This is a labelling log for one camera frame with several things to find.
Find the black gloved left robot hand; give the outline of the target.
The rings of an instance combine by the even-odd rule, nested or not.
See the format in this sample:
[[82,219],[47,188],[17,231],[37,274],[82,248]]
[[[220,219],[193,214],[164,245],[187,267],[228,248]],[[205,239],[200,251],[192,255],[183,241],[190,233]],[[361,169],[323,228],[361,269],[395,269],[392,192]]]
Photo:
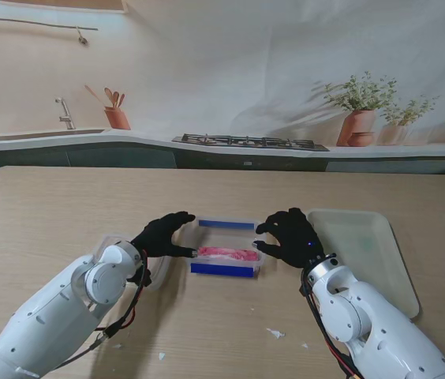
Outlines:
[[194,258],[197,256],[196,249],[172,243],[174,234],[194,219],[195,216],[186,211],[169,213],[148,223],[130,243],[137,250],[144,251],[148,257]]

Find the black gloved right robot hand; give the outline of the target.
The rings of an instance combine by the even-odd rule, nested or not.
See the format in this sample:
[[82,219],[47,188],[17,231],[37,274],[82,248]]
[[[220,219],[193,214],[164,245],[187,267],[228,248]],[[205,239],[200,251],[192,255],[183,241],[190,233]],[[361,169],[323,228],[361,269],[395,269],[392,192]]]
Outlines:
[[278,211],[256,228],[258,235],[270,234],[278,245],[256,240],[252,245],[268,256],[295,268],[309,268],[325,257],[321,241],[299,208]]

